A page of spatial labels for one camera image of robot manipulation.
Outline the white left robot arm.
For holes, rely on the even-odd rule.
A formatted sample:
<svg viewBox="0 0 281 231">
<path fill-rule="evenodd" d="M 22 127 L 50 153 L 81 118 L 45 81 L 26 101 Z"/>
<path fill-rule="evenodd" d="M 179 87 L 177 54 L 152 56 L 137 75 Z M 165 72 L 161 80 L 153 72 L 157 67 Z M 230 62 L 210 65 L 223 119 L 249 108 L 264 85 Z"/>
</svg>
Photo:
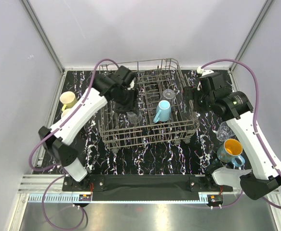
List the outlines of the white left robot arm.
<svg viewBox="0 0 281 231">
<path fill-rule="evenodd" d="M 125 66 L 114 73 L 92 74 L 91 82 L 76 104 L 50 128 L 41 127 L 39 136 L 45 150 L 53 155 L 73 179 L 73 186 L 79 191 L 89 188 L 88 171 L 78 158 L 78 151 L 71 147 L 76 135 L 91 117 L 113 101 L 119 105 L 119 112 L 136 112 L 138 90 L 132 88 L 137 74 Z"/>
</svg>

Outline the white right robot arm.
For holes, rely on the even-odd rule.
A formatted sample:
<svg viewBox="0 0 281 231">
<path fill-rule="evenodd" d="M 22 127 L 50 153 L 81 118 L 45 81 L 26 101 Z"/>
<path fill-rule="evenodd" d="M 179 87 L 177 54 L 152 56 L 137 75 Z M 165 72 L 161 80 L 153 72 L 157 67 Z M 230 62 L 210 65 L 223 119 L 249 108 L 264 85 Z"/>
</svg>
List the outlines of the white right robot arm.
<svg viewBox="0 0 281 231">
<path fill-rule="evenodd" d="M 247 96 L 232 92 L 222 74 L 205 71 L 199 78 L 200 86 L 184 87 L 184 110 L 214 112 L 234 132 L 244 151 L 251 169 L 240 170 L 212 164 L 205 173 L 204 185 L 216 191 L 221 185 L 241 188 L 252 200 L 257 200 L 281 186 L 281 161 L 274 154 L 256 121 L 257 107 L 251 105 Z"/>
</svg>

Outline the clear glass cup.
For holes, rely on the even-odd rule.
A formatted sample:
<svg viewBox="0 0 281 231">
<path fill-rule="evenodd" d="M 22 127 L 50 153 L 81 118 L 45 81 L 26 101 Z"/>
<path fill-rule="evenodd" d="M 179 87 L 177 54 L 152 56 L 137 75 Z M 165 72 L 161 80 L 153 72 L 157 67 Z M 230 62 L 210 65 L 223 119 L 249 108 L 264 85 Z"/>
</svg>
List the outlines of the clear glass cup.
<svg viewBox="0 0 281 231">
<path fill-rule="evenodd" d="M 233 130 L 227 125 L 226 121 L 222 122 L 217 130 L 216 137 L 219 141 L 226 141 L 235 136 Z"/>
<path fill-rule="evenodd" d="M 137 124 L 142 121 L 141 113 L 136 114 L 134 112 L 127 112 L 126 114 L 127 114 L 128 120 L 133 124 Z"/>
<path fill-rule="evenodd" d="M 166 89 L 164 90 L 163 92 L 163 97 L 168 100 L 168 101 L 171 101 L 175 98 L 175 92 L 171 89 Z"/>
</svg>

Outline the light blue ceramic mug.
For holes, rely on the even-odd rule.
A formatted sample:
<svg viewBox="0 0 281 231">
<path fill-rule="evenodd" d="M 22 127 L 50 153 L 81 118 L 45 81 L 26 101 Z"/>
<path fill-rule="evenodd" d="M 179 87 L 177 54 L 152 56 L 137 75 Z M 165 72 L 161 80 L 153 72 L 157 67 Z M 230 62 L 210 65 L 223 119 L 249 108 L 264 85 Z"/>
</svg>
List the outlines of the light blue ceramic mug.
<svg viewBox="0 0 281 231">
<path fill-rule="evenodd" d="M 153 123 L 167 122 L 171 116 L 171 104 L 167 100 L 161 100 L 156 109 Z"/>
</svg>

